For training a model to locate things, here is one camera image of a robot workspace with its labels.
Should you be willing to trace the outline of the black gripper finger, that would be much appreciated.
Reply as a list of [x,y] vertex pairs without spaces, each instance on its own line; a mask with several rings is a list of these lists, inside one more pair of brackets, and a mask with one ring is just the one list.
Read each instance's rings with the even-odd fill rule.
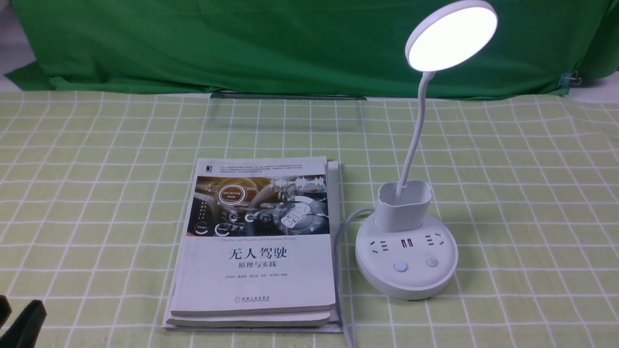
[[32,300],[1,336],[2,348],[33,348],[48,313],[44,303]]

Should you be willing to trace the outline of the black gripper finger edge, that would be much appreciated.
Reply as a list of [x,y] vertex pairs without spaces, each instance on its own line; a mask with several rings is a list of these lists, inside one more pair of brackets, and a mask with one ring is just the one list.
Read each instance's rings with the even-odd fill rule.
[[13,312],[13,309],[11,308],[11,305],[9,304],[7,297],[4,295],[1,295],[0,296],[0,328],[2,328],[6,324],[12,312]]

